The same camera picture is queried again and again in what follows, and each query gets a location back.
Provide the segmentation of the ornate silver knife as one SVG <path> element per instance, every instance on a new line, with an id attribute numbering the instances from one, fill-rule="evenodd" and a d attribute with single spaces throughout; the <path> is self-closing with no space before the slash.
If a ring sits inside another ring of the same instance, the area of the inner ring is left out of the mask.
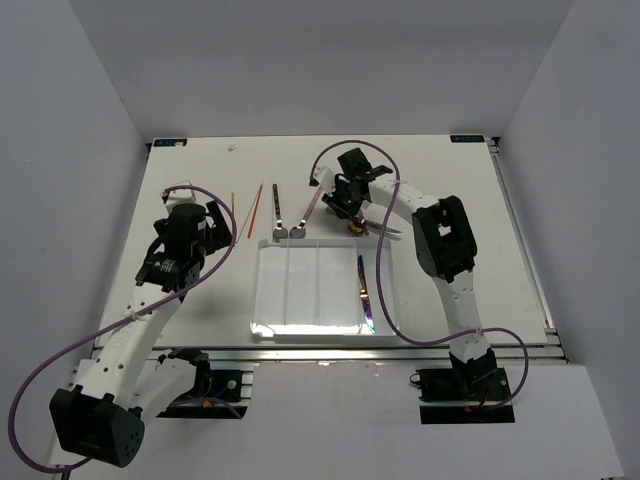
<path id="1" fill-rule="evenodd" d="M 369 219 L 365 220 L 365 225 L 369 230 L 375 231 L 377 233 L 384 233 L 385 235 L 397 236 L 402 234 L 401 230 L 389 226 L 383 226 L 381 223 Z"/>

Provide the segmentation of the rainbow iridescent knife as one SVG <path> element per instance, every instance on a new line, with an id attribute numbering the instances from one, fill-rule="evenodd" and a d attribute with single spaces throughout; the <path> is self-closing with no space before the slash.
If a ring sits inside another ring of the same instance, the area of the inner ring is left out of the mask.
<path id="1" fill-rule="evenodd" d="M 360 284 L 360 301 L 363 308 L 363 315 L 365 324 L 370 333 L 375 332 L 375 324 L 373 320 L 373 312 L 370 302 L 370 296 L 368 292 L 366 275 L 365 275 L 365 267 L 364 267 L 364 259 L 361 254 L 357 257 L 357 271 L 358 271 L 358 279 Z"/>

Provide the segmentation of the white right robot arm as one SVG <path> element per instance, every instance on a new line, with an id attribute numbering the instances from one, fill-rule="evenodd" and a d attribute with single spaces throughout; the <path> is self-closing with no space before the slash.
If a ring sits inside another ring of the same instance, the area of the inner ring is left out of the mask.
<path id="1" fill-rule="evenodd" d="M 374 167 L 359 148 L 340 155 L 338 163 L 338 173 L 314 163 L 309 184 L 322 188 L 322 201 L 341 219 L 354 220 L 367 202 L 386 209 L 384 222 L 395 214 L 410 224 L 418 263 L 443 305 L 452 388 L 463 398 L 477 397 L 497 361 L 482 330 L 473 282 L 478 248 L 462 201 L 421 192 L 401 179 L 396 163 Z"/>

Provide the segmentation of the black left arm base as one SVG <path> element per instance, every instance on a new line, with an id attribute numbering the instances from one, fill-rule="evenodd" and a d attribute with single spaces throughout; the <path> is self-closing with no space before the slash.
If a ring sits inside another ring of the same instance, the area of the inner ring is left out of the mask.
<path id="1" fill-rule="evenodd" d="M 194 348 L 161 354 L 157 367 L 168 360 L 189 364 L 195 370 L 194 385 L 159 413 L 159 418 L 240 420 L 245 416 L 253 386 L 249 367 L 213 366 L 207 353 Z"/>

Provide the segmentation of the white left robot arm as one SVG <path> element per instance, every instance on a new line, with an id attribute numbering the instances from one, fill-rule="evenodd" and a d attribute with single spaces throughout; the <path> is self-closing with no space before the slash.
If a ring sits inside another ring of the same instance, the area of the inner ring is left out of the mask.
<path id="1" fill-rule="evenodd" d="M 126 312 L 105 347 L 70 390 L 59 389 L 49 410 L 63 450 L 123 468 L 138 453 L 145 428 L 176 400 L 205 396 L 212 377 L 208 356 L 178 348 L 140 377 L 156 341 L 201 276 L 207 256 L 232 245 L 217 202 L 175 203 L 155 222 L 156 239 L 136 274 Z"/>

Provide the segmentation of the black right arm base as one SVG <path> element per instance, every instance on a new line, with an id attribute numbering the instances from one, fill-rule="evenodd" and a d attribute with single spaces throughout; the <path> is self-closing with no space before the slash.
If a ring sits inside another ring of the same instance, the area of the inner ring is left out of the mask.
<path id="1" fill-rule="evenodd" d="M 418 390 L 423 425 L 512 424 L 515 422 L 506 371 L 496 368 L 471 379 L 461 368 L 421 368 L 409 377 Z"/>

